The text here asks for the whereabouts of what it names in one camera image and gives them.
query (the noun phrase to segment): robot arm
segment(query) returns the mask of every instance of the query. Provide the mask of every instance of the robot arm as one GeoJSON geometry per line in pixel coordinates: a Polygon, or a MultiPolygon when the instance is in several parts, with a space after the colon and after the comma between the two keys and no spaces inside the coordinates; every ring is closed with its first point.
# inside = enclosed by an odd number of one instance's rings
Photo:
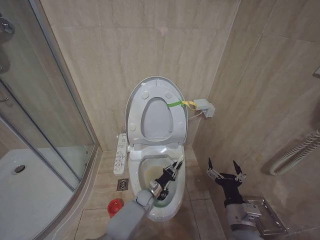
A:
{"type": "Polygon", "coordinates": [[[209,158],[207,175],[223,188],[227,222],[232,230],[230,240],[263,240],[256,228],[256,218],[261,216],[260,210],[253,204],[246,203],[239,193],[238,187],[246,175],[240,166],[233,161],[237,175],[218,173],[213,169],[209,158]]]}
{"type": "Polygon", "coordinates": [[[134,199],[126,203],[114,215],[107,227],[105,234],[96,240],[128,240],[153,207],[155,199],[164,200],[169,191],[170,181],[175,181],[178,170],[183,163],[183,156],[172,165],[163,169],[163,174],[154,181],[150,181],[148,190],[143,189],[137,193],[134,199]]]}

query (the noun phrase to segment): toilet bowl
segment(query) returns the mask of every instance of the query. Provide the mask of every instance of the toilet bowl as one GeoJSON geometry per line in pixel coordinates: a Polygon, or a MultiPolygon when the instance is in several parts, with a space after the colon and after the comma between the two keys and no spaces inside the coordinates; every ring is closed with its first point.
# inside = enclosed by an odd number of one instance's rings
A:
{"type": "MultiPolygon", "coordinates": [[[[185,107],[168,107],[184,97],[173,82],[160,76],[148,77],[132,91],[125,110],[125,128],[129,144],[129,177],[133,193],[147,189],[149,181],[163,173],[163,168],[185,156],[188,113],[185,107]]],[[[148,213],[154,222],[165,222],[179,211],[185,190],[186,164],[183,161],[175,181],[168,186],[168,196],[155,200],[148,213]]]]}

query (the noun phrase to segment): shower hose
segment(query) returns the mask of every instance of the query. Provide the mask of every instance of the shower hose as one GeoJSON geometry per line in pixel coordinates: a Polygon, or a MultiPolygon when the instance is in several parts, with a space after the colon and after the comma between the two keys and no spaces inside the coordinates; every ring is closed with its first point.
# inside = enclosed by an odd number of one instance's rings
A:
{"type": "Polygon", "coordinates": [[[302,143],[289,150],[272,164],[269,170],[270,174],[274,176],[285,174],[318,146],[320,146],[320,129],[309,135],[302,143]]]}

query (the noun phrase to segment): shower drain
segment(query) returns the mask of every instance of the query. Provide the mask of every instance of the shower drain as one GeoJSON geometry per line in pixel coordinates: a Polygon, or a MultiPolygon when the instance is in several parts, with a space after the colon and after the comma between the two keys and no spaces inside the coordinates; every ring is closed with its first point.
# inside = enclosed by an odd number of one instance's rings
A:
{"type": "Polygon", "coordinates": [[[25,170],[26,169],[26,165],[19,165],[19,166],[17,166],[15,169],[14,169],[14,172],[16,173],[16,174],[19,174],[19,173],[21,173],[23,170],[25,170]]]}
{"type": "Polygon", "coordinates": [[[117,191],[124,191],[128,190],[129,186],[129,179],[128,178],[123,178],[118,180],[118,185],[116,186],[117,191]]]}

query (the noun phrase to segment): red cap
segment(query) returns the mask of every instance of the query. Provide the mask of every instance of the red cap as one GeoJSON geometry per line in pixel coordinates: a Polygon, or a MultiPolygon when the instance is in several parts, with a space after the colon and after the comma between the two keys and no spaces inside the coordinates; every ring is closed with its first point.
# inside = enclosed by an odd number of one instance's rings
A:
{"type": "Polygon", "coordinates": [[[116,198],[109,202],[106,208],[110,218],[112,218],[124,206],[122,199],[116,198]]]}

